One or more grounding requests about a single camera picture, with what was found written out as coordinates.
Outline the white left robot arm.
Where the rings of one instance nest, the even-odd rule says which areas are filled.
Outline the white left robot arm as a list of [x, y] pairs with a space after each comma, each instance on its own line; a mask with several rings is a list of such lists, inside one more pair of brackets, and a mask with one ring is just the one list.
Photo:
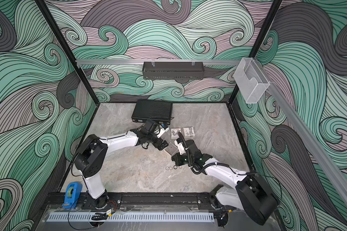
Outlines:
[[87, 193], [96, 209], [104, 209], [109, 197], [105, 189], [100, 170], [106, 158], [114, 152], [129, 147], [152, 144], [159, 151], [168, 147], [169, 143], [162, 136], [169, 130], [167, 124], [159, 124], [148, 119], [136, 129], [119, 135], [98, 137], [89, 135], [77, 149], [73, 165], [85, 183]]

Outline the large white bow gift box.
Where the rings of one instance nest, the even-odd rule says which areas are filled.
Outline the large white bow gift box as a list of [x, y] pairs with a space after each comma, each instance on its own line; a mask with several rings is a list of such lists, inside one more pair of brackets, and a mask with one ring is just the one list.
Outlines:
[[171, 128], [171, 139], [176, 140], [179, 138], [178, 133], [182, 131], [181, 128]]

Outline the white gift box lid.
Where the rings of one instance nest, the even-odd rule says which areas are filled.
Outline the white gift box lid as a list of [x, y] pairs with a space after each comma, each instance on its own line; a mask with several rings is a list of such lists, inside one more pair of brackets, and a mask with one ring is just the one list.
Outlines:
[[193, 138], [193, 137], [195, 137], [194, 127], [184, 127], [183, 131], [184, 131], [184, 136], [186, 138]]

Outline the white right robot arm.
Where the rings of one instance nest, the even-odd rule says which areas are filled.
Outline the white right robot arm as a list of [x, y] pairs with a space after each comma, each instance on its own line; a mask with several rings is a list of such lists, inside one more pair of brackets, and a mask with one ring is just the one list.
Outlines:
[[175, 145], [178, 153], [172, 160], [178, 167], [187, 165], [195, 175], [204, 174], [224, 183], [213, 191], [215, 203], [220, 208], [240, 209], [255, 223], [264, 225], [279, 206], [280, 199], [262, 174], [235, 169], [212, 155], [203, 154], [195, 142], [186, 140], [181, 132]]

